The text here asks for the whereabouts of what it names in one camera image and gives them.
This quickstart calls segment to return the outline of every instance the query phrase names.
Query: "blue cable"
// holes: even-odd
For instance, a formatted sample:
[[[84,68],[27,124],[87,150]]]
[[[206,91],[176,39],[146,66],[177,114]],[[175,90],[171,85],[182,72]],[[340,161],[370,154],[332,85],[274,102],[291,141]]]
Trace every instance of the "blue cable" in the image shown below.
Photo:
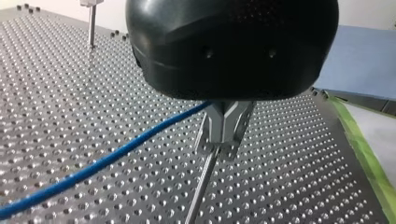
[[[59,181],[56,184],[53,184],[46,189],[39,190],[38,192],[21,199],[15,203],[8,204],[2,208],[0,208],[0,220],[4,220],[9,218],[21,211],[24,211],[32,206],[35,206],[39,203],[43,203],[50,197],[53,197],[59,193],[64,192],[67,189],[74,187],[77,183],[95,175],[99,171],[106,168],[111,163],[117,161],[121,157],[128,154],[128,152],[134,150],[135,148],[142,145],[144,142],[150,139],[150,137],[154,136],[155,134],[163,131],[164,129],[168,128],[169,126],[182,121],[183,119],[188,118],[189,116],[200,112],[201,110],[205,109],[209,106],[209,102],[205,102],[201,105],[195,106],[179,115],[176,115],[170,119],[165,120],[164,122],[158,124],[157,126],[153,127],[152,129],[142,133],[136,139],[132,140],[128,144],[123,147],[120,147],[116,151],[110,153],[109,155],[103,157],[99,161],[89,165],[88,167],[78,171],[77,173],[70,175],[69,177]]]

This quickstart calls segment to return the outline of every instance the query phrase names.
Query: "table surface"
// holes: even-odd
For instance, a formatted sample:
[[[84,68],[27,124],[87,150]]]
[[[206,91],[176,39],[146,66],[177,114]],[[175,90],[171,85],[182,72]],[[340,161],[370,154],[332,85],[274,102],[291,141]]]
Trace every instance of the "table surface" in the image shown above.
[[[196,102],[144,81],[130,44],[45,11],[0,15],[0,203],[18,200],[116,150]],[[321,94],[258,102],[233,162],[218,161],[197,223],[387,223]],[[12,222],[182,223],[205,158],[202,114],[147,141]]]

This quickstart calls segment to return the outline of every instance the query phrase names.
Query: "metal post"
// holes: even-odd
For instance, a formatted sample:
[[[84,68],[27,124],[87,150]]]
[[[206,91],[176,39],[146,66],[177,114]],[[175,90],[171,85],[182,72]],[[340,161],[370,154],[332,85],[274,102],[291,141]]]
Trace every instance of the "metal post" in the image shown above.
[[[206,191],[207,184],[209,183],[210,176],[212,176],[213,169],[218,159],[220,147],[216,147],[206,158],[204,170],[202,171],[200,181],[195,190],[194,197],[192,198],[189,213],[187,214],[185,224],[194,224],[198,215],[199,207],[201,206],[202,199]]]
[[[96,17],[96,6],[90,7],[90,29],[88,31],[88,45],[90,48],[94,47],[93,40],[95,38],[95,17]]]

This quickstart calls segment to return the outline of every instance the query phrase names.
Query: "vertical rod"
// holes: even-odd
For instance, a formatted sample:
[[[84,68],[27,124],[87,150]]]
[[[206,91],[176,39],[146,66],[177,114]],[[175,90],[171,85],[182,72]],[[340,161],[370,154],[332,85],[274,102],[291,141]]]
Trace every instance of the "vertical rod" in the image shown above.
[[[93,40],[95,38],[95,17],[96,17],[96,6],[90,7],[90,28],[88,31],[88,45],[90,48],[94,47]]]
[[[194,224],[198,215],[199,207],[201,206],[202,199],[206,191],[207,184],[209,183],[210,176],[212,176],[213,169],[216,165],[216,160],[219,156],[220,147],[216,147],[206,158],[204,170],[202,171],[200,181],[195,189],[194,197],[192,198],[189,213],[187,214],[185,224]]]

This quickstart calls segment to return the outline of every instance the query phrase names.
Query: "blue surface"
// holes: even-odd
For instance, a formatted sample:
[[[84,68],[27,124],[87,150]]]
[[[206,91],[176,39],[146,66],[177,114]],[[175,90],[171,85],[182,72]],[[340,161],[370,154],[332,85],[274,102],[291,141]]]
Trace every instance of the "blue surface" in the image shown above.
[[[396,31],[339,26],[314,86],[396,99]]]

